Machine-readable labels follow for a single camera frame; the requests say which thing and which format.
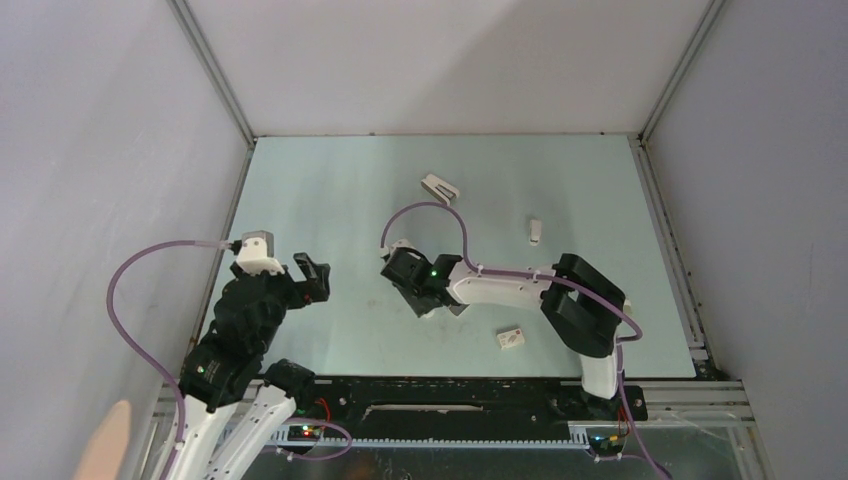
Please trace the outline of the white staple box sleeve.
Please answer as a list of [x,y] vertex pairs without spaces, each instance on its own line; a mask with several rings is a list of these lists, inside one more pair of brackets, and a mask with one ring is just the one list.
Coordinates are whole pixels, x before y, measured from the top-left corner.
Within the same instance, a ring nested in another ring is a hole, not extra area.
[[523,330],[519,327],[497,331],[496,340],[502,350],[516,348],[526,343]]

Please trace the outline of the small white mini stapler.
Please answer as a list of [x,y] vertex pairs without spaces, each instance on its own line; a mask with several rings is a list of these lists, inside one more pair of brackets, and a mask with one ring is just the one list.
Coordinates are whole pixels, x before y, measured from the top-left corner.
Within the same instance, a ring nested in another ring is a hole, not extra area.
[[532,246],[537,246],[541,241],[543,223],[538,219],[531,219],[529,222],[528,242]]

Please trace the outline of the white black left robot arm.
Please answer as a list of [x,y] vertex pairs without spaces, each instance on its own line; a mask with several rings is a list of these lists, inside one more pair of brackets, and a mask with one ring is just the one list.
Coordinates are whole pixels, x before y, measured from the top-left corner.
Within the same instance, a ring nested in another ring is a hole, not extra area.
[[294,260],[301,280],[274,258],[231,264],[210,328],[182,367],[184,411],[168,436],[176,451],[158,461],[158,478],[240,479],[273,431],[314,408],[311,370],[286,359],[262,366],[286,314],[330,296],[330,266],[304,252]]

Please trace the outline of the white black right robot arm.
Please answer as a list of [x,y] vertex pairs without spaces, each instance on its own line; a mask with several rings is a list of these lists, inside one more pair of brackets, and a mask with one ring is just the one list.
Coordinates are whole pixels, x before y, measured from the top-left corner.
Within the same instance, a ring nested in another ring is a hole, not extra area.
[[429,261],[410,246],[380,249],[381,276],[418,317],[438,310],[460,316],[473,305],[497,305],[542,314],[580,360],[585,411],[606,418],[622,403],[615,340],[621,315],[631,305],[625,293],[575,254],[550,268],[517,276],[470,268],[460,255]]

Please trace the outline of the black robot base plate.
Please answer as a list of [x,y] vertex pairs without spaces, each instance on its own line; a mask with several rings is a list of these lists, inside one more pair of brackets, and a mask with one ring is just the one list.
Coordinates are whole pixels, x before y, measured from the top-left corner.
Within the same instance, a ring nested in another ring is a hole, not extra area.
[[583,424],[648,418],[639,386],[604,400],[559,378],[323,377],[296,413],[361,442],[566,441]]

